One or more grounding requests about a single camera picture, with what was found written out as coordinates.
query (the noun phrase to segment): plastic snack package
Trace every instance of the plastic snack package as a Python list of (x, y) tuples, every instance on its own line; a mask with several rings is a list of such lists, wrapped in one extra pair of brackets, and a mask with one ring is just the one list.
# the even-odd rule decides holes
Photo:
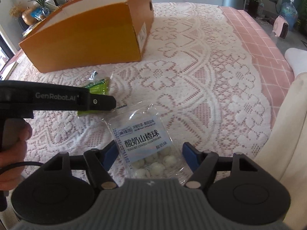
[(104, 119), (130, 178), (177, 178), (184, 182), (186, 162), (174, 146), (153, 104), (140, 102)]
[[(88, 79), (88, 83), (83, 88), (88, 88), (91, 94), (109, 95), (110, 82), (113, 77), (113, 66), (106, 66), (103, 72), (94, 71)], [(90, 113), (100, 113), (101, 111), (78, 111), (77, 115), (85, 116)]]

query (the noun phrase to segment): ribbed gray surface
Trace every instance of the ribbed gray surface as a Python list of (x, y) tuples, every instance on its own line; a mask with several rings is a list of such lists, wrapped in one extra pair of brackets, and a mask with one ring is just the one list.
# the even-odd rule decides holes
[(282, 222), (265, 226), (231, 222), (210, 207), (200, 190), (184, 188), (175, 179), (126, 179), (121, 188), (101, 192), (92, 208), (76, 220), (52, 226), (22, 221), (14, 229), (290, 230)]

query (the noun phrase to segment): white candy ball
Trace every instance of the white candy ball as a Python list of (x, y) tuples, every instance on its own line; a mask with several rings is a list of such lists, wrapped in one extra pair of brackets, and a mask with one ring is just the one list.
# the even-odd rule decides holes
[(150, 177), (150, 173), (146, 169), (139, 169), (139, 170), (134, 172), (134, 176), (135, 176), (135, 178), (146, 179), (146, 178)]
[(164, 170), (165, 166), (161, 163), (155, 162), (149, 166), (149, 172), (152, 176), (161, 176)]
[(144, 164), (145, 164), (144, 159), (140, 159), (140, 160), (134, 162), (134, 163), (132, 164), (132, 166), (133, 166), (135, 169), (140, 169), (140, 168), (142, 168), (142, 167), (144, 166)]
[(177, 163), (177, 159), (175, 156), (165, 156), (163, 158), (163, 164), (165, 165), (165, 167), (167, 168), (171, 168), (174, 167)]
[(152, 154), (152, 155), (150, 155), (150, 156), (148, 156), (148, 157), (145, 157), (145, 161), (147, 162), (147, 163), (154, 163), (154, 162), (156, 162), (157, 160), (158, 160), (158, 153), (154, 153), (154, 154)]
[(159, 151), (159, 154), (162, 156), (167, 156), (171, 152), (171, 147), (166, 147), (163, 150)]

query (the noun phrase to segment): lace tablecloth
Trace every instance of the lace tablecloth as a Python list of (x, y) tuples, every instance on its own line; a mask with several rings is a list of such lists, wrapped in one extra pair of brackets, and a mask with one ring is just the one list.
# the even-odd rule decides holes
[[(143, 60), (114, 64), (111, 94), (118, 105), (154, 103), (174, 144), (189, 141), (199, 150), (254, 157), (267, 141), (271, 108), (261, 93), (251, 55), (214, 5), (154, 4), (155, 19)], [(105, 65), (42, 74), (22, 55), (10, 79), (81, 86)], [(59, 151), (82, 154), (103, 148), (111, 134), (98, 116), (36, 111), (28, 120), (33, 137), (26, 159), (46, 162)], [(26, 169), (29, 174), (32, 167)], [(110, 170), (121, 184), (121, 161)], [(85, 178), (84, 173), (76, 173)]]

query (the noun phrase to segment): gray floor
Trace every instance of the gray floor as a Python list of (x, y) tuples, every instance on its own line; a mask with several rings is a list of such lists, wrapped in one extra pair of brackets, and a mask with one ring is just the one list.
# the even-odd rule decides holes
[(285, 55), (286, 50), (291, 47), (295, 47), (302, 50), (307, 50), (302, 40), (307, 43), (307, 38), (300, 34), (297, 31), (289, 31), (286, 38), (282, 39), (275, 36), (275, 33), (272, 32), (273, 26), (270, 24), (269, 26), (265, 26), (260, 24), (258, 20), (256, 20), (259, 25), (265, 30), (265, 32), (269, 35), (269, 37), (274, 41), (280, 52)]

